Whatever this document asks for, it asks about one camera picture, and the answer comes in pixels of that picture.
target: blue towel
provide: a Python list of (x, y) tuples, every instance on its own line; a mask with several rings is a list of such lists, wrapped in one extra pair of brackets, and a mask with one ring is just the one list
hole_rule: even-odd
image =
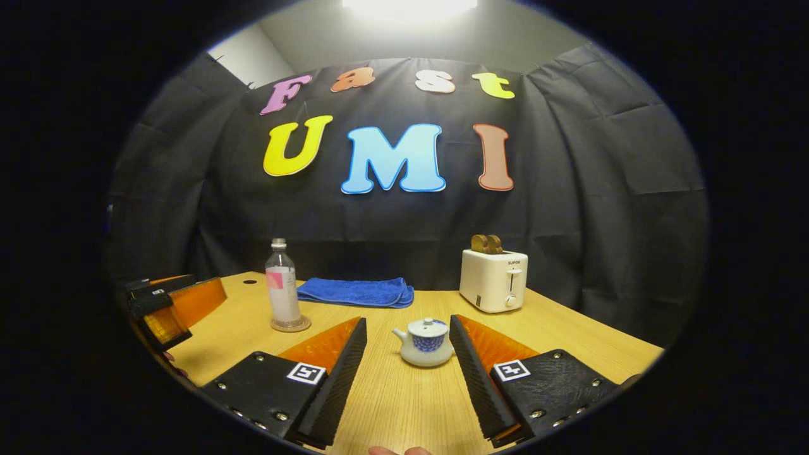
[(313, 278), (298, 288), (298, 298), (310, 302), (363, 307), (406, 308), (414, 291), (402, 278), (387, 281), (344, 281)]

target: table surface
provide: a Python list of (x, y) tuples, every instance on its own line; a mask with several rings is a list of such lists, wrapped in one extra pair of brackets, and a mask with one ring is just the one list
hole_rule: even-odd
[[(243, 283), (249, 279), (256, 283)], [(420, 445), (436, 455), (495, 451), (481, 434), (457, 357), (435, 368), (414, 368), (399, 356), (401, 341), (391, 330), (406, 331), (417, 319), (449, 322), (451, 315), (461, 314), (536, 351), (564, 349), (618, 384), (646, 370), (663, 352), (531, 290), (526, 290), (522, 308), (500, 314), (481, 312), (458, 291), (416, 291), (413, 304), (401, 309), (301, 301), (311, 327), (283, 333), (270, 327), (265, 281), (257, 272), (223, 278), (227, 300), (191, 329), (189, 340), (169, 352), (176, 366), (202, 386), (253, 351), (280, 354), (353, 317), (365, 317), (368, 343), (334, 445), (309, 448), (316, 452), (357, 455), (373, 445), (397, 453)]]

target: toaster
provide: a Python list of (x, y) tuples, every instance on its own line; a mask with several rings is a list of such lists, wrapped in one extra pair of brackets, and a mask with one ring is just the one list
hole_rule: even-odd
[(460, 264), (460, 294), (486, 313), (520, 308), (525, 300), (527, 271), (525, 254), (486, 254), (465, 249)]

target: teapot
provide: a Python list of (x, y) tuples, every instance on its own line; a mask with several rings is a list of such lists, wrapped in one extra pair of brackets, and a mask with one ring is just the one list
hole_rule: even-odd
[(407, 326), (407, 333), (394, 329), (402, 340), (402, 359), (418, 367), (434, 367), (452, 357), (455, 350), (449, 339), (450, 328), (446, 322), (426, 317)]

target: letter m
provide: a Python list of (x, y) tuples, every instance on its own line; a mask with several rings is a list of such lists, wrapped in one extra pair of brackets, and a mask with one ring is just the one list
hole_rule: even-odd
[(382, 189), (388, 191), (405, 163), (407, 172), (399, 182), (404, 191), (441, 191), (447, 183), (438, 174), (435, 156), (435, 140), (439, 134), (441, 127), (438, 125), (411, 125), (396, 147), (391, 147), (375, 126), (350, 131), (348, 135), (354, 141), (354, 152), (349, 179), (341, 185), (342, 192), (359, 194), (371, 191), (374, 182), (368, 179), (369, 165)]

